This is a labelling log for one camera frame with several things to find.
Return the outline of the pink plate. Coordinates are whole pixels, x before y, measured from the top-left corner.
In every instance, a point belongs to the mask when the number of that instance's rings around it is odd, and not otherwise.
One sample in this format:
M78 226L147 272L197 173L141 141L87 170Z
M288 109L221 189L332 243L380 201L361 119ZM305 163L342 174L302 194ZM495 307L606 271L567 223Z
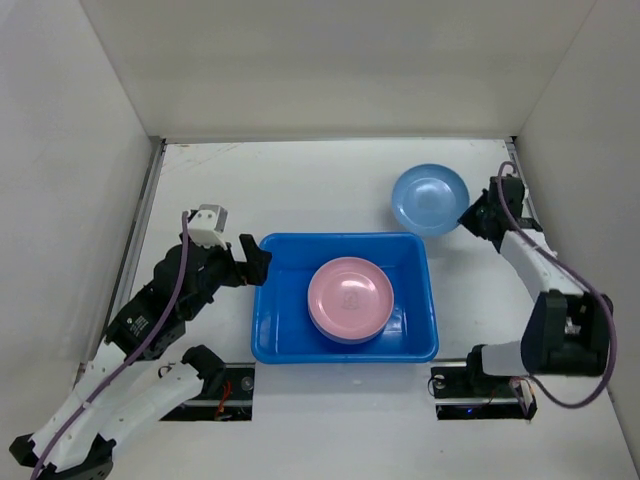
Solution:
M387 324L394 308L394 290L387 275L359 257L340 257L322 265L307 290L312 320L326 328L358 335Z

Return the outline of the purple plate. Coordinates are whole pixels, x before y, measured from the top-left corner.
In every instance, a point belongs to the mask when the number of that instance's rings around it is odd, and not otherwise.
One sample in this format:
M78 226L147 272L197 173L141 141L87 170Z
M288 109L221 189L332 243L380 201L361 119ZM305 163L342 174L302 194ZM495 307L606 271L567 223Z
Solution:
M377 328L368 327L364 332L354 335L353 333L345 334L341 329L339 329L339 332L336 332L336 327L331 326L330 328L326 328L323 324L318 323L315 320L312 320L312 323L326 338L345 345L357 345L368 342L381 334L386 327L385 324L382 324Z

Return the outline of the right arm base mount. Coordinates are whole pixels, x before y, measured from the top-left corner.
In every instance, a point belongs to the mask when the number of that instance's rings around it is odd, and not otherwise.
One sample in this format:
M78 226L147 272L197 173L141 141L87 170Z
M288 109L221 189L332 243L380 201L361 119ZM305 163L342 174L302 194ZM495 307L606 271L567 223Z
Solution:
M476 373L465 361L437 362L430 372L427 387L438 420L531 421L538 411L527 379Z

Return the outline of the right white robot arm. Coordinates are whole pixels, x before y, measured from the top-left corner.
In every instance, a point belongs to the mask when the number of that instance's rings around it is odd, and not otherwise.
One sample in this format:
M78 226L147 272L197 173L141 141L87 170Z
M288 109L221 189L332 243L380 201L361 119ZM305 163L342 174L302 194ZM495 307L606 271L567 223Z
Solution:
M523 217L524 197L521 179L494 176L458 220L473 235L492 243L533 301L521 339L476 345L468 354L463 381L477 395L516 377L605 379L611 374L607 363L612 303L561 264L539 223Z

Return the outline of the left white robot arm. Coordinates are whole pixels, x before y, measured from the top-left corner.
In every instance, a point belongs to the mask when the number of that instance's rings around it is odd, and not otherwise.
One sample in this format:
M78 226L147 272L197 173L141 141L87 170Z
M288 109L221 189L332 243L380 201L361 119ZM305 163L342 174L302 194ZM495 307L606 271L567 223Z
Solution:
M271 253L249 234L239 237L245 258L234 259L228 244L204 247L182 234L157 263L152 280L125 304L108 326L81 380L49 422L18 436L13 457L34 479L104 479L115 453L141 426L163 418L183 402L218 393L226 364L204 345L180 361L138 397L131 385L186 331L222 287L261 286Z

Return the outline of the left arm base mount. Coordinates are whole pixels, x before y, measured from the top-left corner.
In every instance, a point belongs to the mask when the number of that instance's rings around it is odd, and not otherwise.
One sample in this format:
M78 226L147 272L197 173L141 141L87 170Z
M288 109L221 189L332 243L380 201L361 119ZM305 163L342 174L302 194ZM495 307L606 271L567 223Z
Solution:
M201 393L167 413L164 422L245 422L252 420L254 363L227 365L214 393Z

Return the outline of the blue plate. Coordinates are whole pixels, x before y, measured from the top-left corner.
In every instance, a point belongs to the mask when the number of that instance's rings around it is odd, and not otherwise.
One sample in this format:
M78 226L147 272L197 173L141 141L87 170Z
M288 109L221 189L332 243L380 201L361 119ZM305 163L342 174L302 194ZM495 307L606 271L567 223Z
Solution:
M421 237L445 235L459 225L470 206L470 195L461 176L440 164L410 168L396 180L391 209L396 221Z

